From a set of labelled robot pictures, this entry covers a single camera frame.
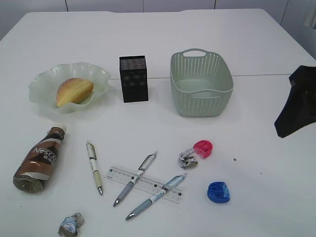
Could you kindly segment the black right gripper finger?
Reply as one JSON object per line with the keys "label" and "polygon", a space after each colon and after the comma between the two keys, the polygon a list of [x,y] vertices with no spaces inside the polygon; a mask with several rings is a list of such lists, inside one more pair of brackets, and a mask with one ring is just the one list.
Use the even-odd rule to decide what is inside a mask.
{"label": "black right gripper finger", "polygon": [[274,122],[277,135],[285,138],[316,121],[316,68],[299,66],[289,77],[291,90]]}

